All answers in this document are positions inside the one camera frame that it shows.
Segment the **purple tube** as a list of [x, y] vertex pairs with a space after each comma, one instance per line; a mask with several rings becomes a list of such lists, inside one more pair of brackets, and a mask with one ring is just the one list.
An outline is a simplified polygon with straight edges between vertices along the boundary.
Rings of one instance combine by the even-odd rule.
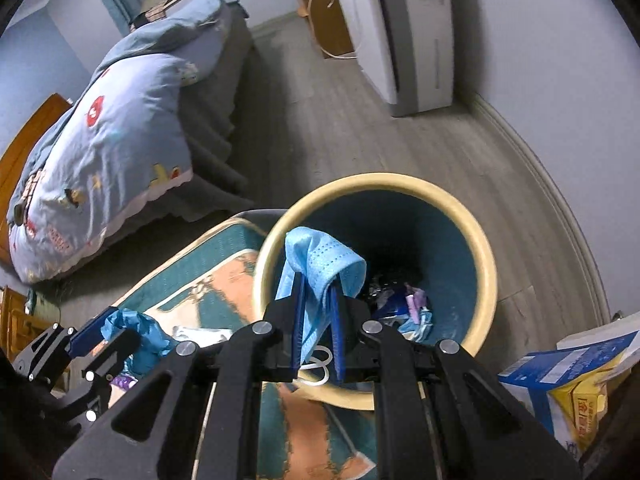
[[137, 378], [128, 374], [119, 374], [112, 381], [111, 386], [122, 391], [128, 391], [137, 385]]

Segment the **blue glove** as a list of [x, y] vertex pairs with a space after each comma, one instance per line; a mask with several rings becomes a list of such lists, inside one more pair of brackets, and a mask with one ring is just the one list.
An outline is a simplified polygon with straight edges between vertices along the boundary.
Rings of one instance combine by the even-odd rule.
[[137, 379], [149, 374], [178, 344], [155, 318], [135, 310], [117, 309], [111, 313], [101, 327], [101, 334], [104, 340], [111, 341], [122, 330], [133, 330], [140, 338], [136, 351], [128, 356], [124, 366], [125, 373]]

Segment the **white medicine box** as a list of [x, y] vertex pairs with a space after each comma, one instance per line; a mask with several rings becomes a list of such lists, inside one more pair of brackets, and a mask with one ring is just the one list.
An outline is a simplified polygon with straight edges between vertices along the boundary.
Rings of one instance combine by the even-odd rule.
[[228, 341], [232, 335], [232, 330], [228, 330], [228, 328], [175, 326], [172, 329], [171, 337], [180, 342], [192, 341], [200, 348], [205, 348]]

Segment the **blue face mask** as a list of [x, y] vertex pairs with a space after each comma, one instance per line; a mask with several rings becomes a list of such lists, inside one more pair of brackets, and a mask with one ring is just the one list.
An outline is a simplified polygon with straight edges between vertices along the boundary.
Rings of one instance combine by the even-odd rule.
[[346, 334], [341, 326], [338, 298], [355, 298], [367, 274], [360, 255], [328, 233], [298, 226], [285, 235], [285, 262], [278, 284], [278, 299], [293, 297], [296, 316], [295, 366], [314, 355], [323, 334], [332, 332], [335, 377], [345, 379]]

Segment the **pink snack wrapper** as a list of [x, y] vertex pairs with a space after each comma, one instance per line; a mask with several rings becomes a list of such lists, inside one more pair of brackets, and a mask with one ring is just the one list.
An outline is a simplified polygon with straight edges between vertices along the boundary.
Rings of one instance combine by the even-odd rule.
[[413, 323], [420, 323], [420, 313], [423, 309], [427, 308], [427, 296], [423, 289], [413, 287], [409, 284], [406, 285], [407, 295], [406, 301], [409, 311], [409, 316]]

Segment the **blue wet wipes pack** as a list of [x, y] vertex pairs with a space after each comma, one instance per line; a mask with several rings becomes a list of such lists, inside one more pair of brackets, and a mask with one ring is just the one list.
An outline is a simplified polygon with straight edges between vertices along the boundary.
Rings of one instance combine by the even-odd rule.
[[369, 289], [372, 318], [401, 326], [407, 321], [418, 322], [414, 290], [408, 284], [373, 284]]

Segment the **teal yellow trash bin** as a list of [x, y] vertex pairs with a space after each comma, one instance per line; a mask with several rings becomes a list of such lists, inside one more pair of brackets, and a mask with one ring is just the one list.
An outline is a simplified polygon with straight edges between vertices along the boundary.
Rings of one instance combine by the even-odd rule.
[[372, 283], [407, 283], [434, 311], [428, 344], [453, 339], [476, 356], [494, 320], [498, 278], [488, 238], [454, 196], [430, 182], [390, 172], [355, 174], [320, 186], [280, 214], [259, 252], [254, 312], [277, 295], [285, 237], [303, 226], [336, 238], [363, 258], [358, 298]]

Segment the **wooden chair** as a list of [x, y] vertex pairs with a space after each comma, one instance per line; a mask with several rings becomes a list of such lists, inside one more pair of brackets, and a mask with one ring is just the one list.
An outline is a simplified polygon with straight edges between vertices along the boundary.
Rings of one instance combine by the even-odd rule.
[[1, 289], [1, 349], [9, 359], [14, 359], [34, 339], [47, 330], [51, 323], [25, 312], [26, 297], [9, 287]]

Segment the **blue white carton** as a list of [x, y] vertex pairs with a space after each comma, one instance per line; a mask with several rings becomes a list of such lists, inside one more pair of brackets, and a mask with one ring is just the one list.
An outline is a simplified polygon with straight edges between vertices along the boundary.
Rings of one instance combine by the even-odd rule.
[[552, 434], [550, 390], [594, 370], [616, 374], [632, 371], [638, 363], [639, 315], [634, 313], [567, 336], [554, 350], [530, 352], [499, 373], [498, 379]]

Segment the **yellow printed box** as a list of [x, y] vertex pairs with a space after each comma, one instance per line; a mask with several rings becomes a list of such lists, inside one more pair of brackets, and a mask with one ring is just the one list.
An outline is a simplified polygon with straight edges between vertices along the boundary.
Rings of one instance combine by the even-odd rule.
[[630, 375], [631, 370], [594, 370], [548, 392], [551, 432], [576, 460], [597, 437], [600, 421], [608, 414], [608, 397]]

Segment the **teal orange patterned cushion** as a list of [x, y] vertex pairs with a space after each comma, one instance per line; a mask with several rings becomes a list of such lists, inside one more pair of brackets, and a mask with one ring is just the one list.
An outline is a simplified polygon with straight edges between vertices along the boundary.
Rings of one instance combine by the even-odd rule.
[[[266, 232], [244, 218], [214, 226], [161, 264], [119, 301], [145, 313], [169, 336], [175, 326], [228, 328], [255, 321], [255, 263]], [[259, 422], [261, 479], [373, 479], [372, 415], [331, 408], [300, 382], [265, 384]]]

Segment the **blue cartoon duvet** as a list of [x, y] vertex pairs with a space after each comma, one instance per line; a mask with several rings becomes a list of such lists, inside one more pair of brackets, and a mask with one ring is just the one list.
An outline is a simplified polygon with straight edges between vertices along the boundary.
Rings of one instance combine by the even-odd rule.
[[9, 253], [25, 284], [94, 255], [125, 221], [193, 177], [180, 91], [213, 70], [224, 0], [193, 0], [122, 38], [27, 155], [10, 196]]

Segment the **wooden side cabinet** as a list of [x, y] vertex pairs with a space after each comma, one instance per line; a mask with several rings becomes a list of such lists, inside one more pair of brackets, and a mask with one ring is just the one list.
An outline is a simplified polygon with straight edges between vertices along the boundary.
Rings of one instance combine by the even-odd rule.
[[324, 58], [352, 58], [355, 47], [340, 0], [297, 0], [297, 14], [306, 21], [311, 39]]

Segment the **white air purifier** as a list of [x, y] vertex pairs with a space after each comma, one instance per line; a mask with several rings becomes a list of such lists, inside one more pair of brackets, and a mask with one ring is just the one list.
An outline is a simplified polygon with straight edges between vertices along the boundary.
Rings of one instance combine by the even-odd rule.
[[452, 104], [450, 0], [340, 0], [360, 70], [394, 117]]

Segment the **wooden bed frame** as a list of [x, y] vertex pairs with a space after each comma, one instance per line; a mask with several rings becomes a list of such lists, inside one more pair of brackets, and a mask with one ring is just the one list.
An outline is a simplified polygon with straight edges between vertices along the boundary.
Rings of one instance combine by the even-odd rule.
[[9, 225], [6, 213], [9, 201], [22, 174], [27, 156], [39, 139], [66, 110], [70, 109], [70, 102], [57, 93], [51, 94], [32, 114], [32, 117], [17, 133], [1, 157], [0, 164], [0, 206], [1, 206], [1, 262], [12, 266], [9, 244]]

